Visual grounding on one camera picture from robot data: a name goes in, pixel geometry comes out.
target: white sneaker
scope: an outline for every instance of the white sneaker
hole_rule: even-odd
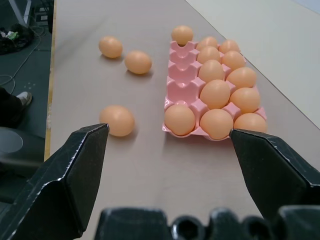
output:
[[[22,93],[20,93],[18,96],[16,96],[17,98],[19,98],[21,100],[22,103],[22,107],[25,108],[27,106],[29,106],[29,104],[31,103],[32,100],[32,95],[30,92],[24,91]]]

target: wire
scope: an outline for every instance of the wire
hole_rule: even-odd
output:
[[[38,34],[34,29],[35,28],[39,28],[39,29],[42,29],[42,32],[40,34]],[[25,60],[21,63],[21,65],[18,67],[18,69],[15,71],[15,73],[13,74],[13,76],[11,75],[7,75],[7,74],[4,74],[4,75],[0,75],[0,78],[3,78],[3,77],[9,77],[10,79],[5,81],[5,82],[1,82],[0,83],[0,86],[4,86],[8,83],[10,83],[11,81],[13,81],[13,88],[10,92],[10,94],[12,94],[16,88],[16,81],[15,81],[15,76],[18,74],[19,70],[22,68],[22,66],[27,62],[28,58],[31,56],[31,54],[37,49],[37,47],[40,45],[41,43],[41,40],[42,40],[42,37],[44,37],[46,35],[45,33],[45,28],[44,27],[40,27],[40,26],[31,26],[30,27],[30,30],[36,35],[37,38],[39,38],[39,42],[37,43],[37,45],[32,49],[32,51],[28,54],[28,56],[25,58]]]

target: pink plastic egg tray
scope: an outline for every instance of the pink plastic egg tray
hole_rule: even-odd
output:
[[[168,76],[166,79],[167,93],[164,103],[164,111],[166,111],[170,106],[174,104],[183,104],[189,107],[195,115],[194,130],[184,136],[175,135],[170,129],[166,127],[165,124],[162,125],[162,130],[170,133],[177,138],[186,138],[190,135],[199,135],[204,136],[206,139],[211,141],[225,140],[229,138],[229,136],[226,136],[225,138],[219,140],[212,139],[200,127],[200,119],[205,114],[205,112],[209,111],[209,109],[207,105],[199,99],[200,93],[206,83],[198,77],[198,72],[202,64],[197,62],[197,56],[199,54],[199,51],[196,50],[197,44],[197,42],[190,41],[185,46],[180,47],[176,41],[171,42]],[[224,64],[222,64],[222,67],[226,79],[230,74],[231,69]],[[229,81],[227,81],[227,83],[232,94],[236,90],[236,87]],[[228,105],[226,105],[222,109],[227,111],[232,116],[233,120],[236,120],[241,115],[240,109],[232,102],[228,103]],[[267,116],[263,107],[260,107],[254,113],[267,120]]]

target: gray carpet floor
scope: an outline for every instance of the gray carpet floor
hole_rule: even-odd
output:
[[[2,9],[0,16],[0,27],[7,28],[17,23],[15,15],[10,11],[10,6],[7,10]],[[52,41],[52,35],[48,32],[48,27],[44,27],[44,32],[45,35],[41,37],[41,39],[35,37],[33,42],[23,50],[0,55],[0,75],[12,76],[41,40],[39,46],[32,52],[28,60],[16,74],[14,78],[16,86],[13,95],[18,95],[24,91],[32,93],[32,103],[26,109],[17,129],[42,138],[46,136]],[[0,85],[7,80],[8,78],[6,77],[0,77]],[[14,83],[11,81],[2,87],[10,93],[13,86]]]

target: orange egg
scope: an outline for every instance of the orange egg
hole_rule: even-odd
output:
[[[231,72],[226,78],[226,81],[235,85],[236,89],[252,88],[256,85],[257,74],[249,67],[240,67]]]
[[[217,60],[220,62],[220,53],[215,47],[206,46],[199,52],[196,60],[201,64],[204,64],[208,60]]]
[[[152,61],[143,51],[132,51],[125,56],[124,64],[134,74],[146,74],[151,69]]]
[[[201,80],[209,83],[212,80],[224,80],[225,71],[217,60],[208,60],[200,67],[198,76]]]
[[[179,45],[186,45],[194,38],[192,29],[188,26],[177,26],[172,30],[171,37],[173,41],[176,41]]]
[[[253,113],[259,108],[260,95],[253,88],[243,87],[231,95],[229,102],[236,105],[243,114]]]
[[[221,109],[230,98],[230,87],[223,80],[212,80],[204,86],[200,93],[201,101],[209,109]]]
[[[233,128],[266,133],[268,127],[266,121],[260,115],[246,113],[236,119]]]
[[[234,40],[226,40],[219,46],[219,52],[226,54],[229,51],[236,51],[240,53],[240,48],[236,41]]]
[[[231,68],[232,71],[246,65],[244,56],[237,51],[228,51],[221,59],[221,63]]]
[[[234,126],[231,115],[222,109],[207,111],[200,120],[200,127],[214,140],[220,140],[229,135]]]
[[[99,41],[100,52],[111,59],[118,58],[122,54],[121,42],[113,36],[105,36]]]
[[[218,48],[217,39],[215,39],[213,36],[207,36],[203,40],[201,40],[201,42],[198,43],[198,45],[196,46],[196,49],[198,51],[201,51],[203,48],[208,46],[214,47],[217,49]]]
[[[195,128],[196,117],[187,106],[176,104],[165,111],[164,124],[175,135],[184,136]]]
[[[110,134],[117,137],[129,135],[135,128],[135,118],[125,107],[111,105],[100,112],[100,123],[109,124]]]

